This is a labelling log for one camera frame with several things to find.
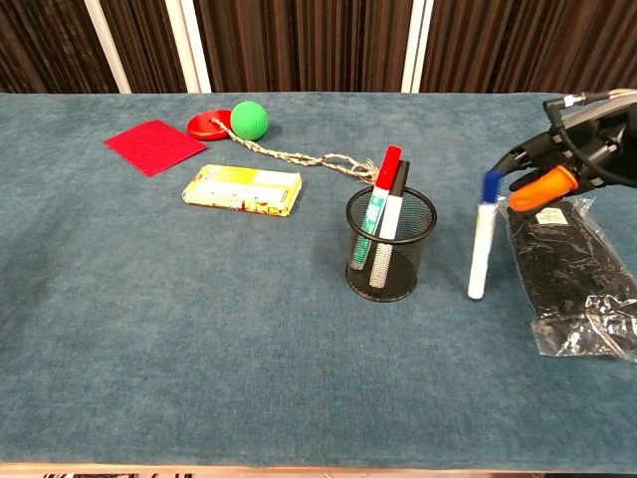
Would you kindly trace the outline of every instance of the white marker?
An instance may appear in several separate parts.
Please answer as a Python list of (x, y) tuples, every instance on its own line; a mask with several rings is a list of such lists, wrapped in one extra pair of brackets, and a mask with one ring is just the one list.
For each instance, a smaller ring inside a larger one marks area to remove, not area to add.
[[(408, 172), (409, 161), (400, 161), (396, 178), (391, 186), (385, 204), (382, 226), (380, 226), (380, 233), (378, 234), (381, 239), (393, 239), (396, 237), (400, 209), (402, 208), (402, 194), (405, 191)], [(369, 276), (369, 285), (371, 287), (377, 289), (385, 287), (392, 251), (393, 246), (390, 244), (378, 243), (376, 246), (376, 255), (374, 257), (373, 266), (371, 267), (371, 275)]]
[(485, 282), (489, 269), (489, 253), (494, 240), (496, 217), (498, 215), (498, 190), (502, 174), (491, 170), (485, 174), (482, 202), (478, 206), (476, 238), (474, 240), (474, 256), (469, 276), (469, 297), (479, 301), (485, 295)]
[[(369, 234), (375, 234), (378, 224), (380, 224), (380, 216), (385, 210), (389, 190), (394, 183), (396, 171), (398, 171), (398, 164), (400, 164), (401, 153), (402, 150), (394, 145), (390, 145), (385, 153), (385, 159), (382, 161), (382, 166), (380, 166), (376, 184), (371, 191), (365, 217), (360, 225), (360, 228)], [(365, 267), (370, 248), (371, 241), (365, 237), (358, 236), (349, 267), (356, 271), (362, 270), (362, 268)]]

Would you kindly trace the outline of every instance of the red cap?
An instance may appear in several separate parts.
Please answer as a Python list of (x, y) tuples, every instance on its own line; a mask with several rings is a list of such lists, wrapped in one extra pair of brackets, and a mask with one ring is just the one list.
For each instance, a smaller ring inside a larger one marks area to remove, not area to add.
[(385, 153), (385, 159), (380, 166), (380, 172), (378, 173), (378, 179), (376, 179), (376, 186), (381, 189), (389, 190), (396, 177), (396, 171), (398, 170), (398, 164), (400, 163), (400, 154), (402, 149), (398, 146), (390, 145)]

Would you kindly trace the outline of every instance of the green ball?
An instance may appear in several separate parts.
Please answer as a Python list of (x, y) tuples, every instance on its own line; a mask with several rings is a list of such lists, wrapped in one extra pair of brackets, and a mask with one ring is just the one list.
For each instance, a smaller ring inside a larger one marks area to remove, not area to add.
[(255, 102), (241, 102), (230, 113), (232, 131), (241, 139), (259, 139), (268, 130), (268, 123), (268, 112)]

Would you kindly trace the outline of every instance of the brown curtain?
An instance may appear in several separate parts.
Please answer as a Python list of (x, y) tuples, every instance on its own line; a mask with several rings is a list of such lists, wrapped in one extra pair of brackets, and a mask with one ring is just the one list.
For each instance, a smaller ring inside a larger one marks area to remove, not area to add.
[(412, 0), (195, 0), (213, 91), (398, 92)]
[(83, 1), (0, 2), (0, 91), (117, 93)]
[(101, 0), (133, 93), (186, 92), (163, 0)]
[(422, 92), (637, 88), (635, 0), (436, 0)]

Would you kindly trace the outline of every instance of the box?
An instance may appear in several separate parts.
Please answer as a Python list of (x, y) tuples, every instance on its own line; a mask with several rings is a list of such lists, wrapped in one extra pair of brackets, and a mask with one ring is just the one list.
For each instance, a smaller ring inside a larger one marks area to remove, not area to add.
[(297, 172), (207, 164), (181, 197), (188, 204), (288, 216), (301, 186)]

